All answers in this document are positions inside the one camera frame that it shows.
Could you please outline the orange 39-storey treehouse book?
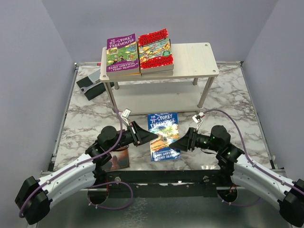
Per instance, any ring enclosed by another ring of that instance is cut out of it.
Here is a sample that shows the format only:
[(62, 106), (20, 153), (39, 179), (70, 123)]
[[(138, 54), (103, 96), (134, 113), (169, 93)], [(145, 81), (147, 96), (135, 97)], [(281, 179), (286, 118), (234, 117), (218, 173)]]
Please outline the orange 39-storey treehouse book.
[(109, 73), (106, 73), (106, 75), (108, 77), (121, 77), (121, 76), (138, 76), (138, 75), (141, 75), (140, 72), (137, 72), (137, 73), (128, 73), (128, 72), (122, 72), (122, 71), (119, 71), (119, 72), (109, 72)]

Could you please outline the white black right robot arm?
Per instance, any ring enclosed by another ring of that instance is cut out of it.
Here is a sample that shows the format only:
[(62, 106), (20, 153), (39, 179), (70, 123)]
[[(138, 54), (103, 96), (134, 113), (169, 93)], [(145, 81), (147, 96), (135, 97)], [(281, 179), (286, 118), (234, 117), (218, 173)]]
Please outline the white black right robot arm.
[(216, 152), (220, 167), (219, 182), (231, 183), (258, 195), (276, 209), (287, 222), (296, 227), (304, 224), (304, 182), (293, 181), (258, 164), (230, 142), (230, 134), (221, 125), (213, 126), (209, 136), (189, 128), (187, 133), (169, 145), (183, 152), (195, 148)]

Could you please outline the roald dahl charlie book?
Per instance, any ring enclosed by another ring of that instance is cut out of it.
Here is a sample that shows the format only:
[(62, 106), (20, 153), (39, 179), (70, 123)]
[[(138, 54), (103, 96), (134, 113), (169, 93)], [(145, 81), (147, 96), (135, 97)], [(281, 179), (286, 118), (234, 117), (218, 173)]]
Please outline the roald dahl charlie book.
[(173, 69), (147, 68), (141, 70), (141, 74), (158, 74), (167, 72), (173, 72)]

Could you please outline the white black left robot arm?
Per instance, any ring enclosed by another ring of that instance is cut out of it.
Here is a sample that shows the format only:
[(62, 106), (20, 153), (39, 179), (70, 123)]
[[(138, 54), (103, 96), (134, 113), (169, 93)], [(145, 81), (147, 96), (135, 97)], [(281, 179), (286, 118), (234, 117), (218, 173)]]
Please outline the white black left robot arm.
[(126, 130), (106, 126), (97, 140), (75, 161), (47, 176), (24, 180), (15, 203), (19, 217), (33, 225), (41, 221), (61, 200), (87, 187), (101, 187), (107, 180), (103, 166), (111, 160), (111, 151), (129, 144), (149, 143), (158, 135), (141, 128), (135, 121)]

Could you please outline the blue 91-storey treehouse book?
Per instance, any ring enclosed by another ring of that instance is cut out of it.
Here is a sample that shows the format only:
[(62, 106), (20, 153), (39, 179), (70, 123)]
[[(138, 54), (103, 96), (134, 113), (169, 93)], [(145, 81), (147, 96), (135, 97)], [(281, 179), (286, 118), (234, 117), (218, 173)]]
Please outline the blue 91-storey treehouse book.
[(148, 130), (158, 135), (150, 141), (151, 161), (179, 159), (181, 151), (172, 149), (169, 145), (179, 139), (179, 125), (177, 113), (148, 114)]

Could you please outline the dark three days book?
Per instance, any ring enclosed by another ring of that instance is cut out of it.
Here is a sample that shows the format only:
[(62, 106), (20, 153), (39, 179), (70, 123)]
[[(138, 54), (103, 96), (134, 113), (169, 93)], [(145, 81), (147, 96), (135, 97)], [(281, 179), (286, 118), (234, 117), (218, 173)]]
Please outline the dark three days book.
[(103, 166), (106, 172), (117, 171), (130, 167), (128, 146), (110, 152), (112, 158)]

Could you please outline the purple treehouse book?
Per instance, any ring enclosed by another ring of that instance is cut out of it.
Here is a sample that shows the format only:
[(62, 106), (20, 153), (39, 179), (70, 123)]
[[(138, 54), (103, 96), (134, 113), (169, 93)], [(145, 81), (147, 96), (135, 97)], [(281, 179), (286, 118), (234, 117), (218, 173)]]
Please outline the purple treehouse book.
[(109, 38), (106, 46), (106, 73), (140, 72), (138, 47), (135, 33)]
[(159, 72), (149, 72), (149, 73), (141, 73), (142, 76), (147, 77), (155, 77), (155, 76), (172, 76), (173, 70), (171, 71), (159, 71)]

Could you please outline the red treehouse book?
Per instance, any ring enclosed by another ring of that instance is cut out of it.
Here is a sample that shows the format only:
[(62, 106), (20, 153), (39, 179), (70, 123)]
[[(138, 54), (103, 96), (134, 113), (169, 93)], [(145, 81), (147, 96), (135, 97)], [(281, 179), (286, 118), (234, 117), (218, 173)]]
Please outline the red treehouse book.
[(174, 69), (171, 41), (166, 28), (138, 37), (140, 71), (147, 68)]

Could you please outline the purple treehouse book front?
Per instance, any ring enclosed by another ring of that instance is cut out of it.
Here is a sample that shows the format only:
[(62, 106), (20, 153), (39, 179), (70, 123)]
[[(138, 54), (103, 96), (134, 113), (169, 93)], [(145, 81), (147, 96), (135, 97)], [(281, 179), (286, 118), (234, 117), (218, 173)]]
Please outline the purple treehouse book front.
[(159, 71), (159, 72), (149, 72), (149, 73), (141, 73), (142, 76), (147, 77), (155, 77), (155, 76), (172, 76), (173, 70), (171, 71)]

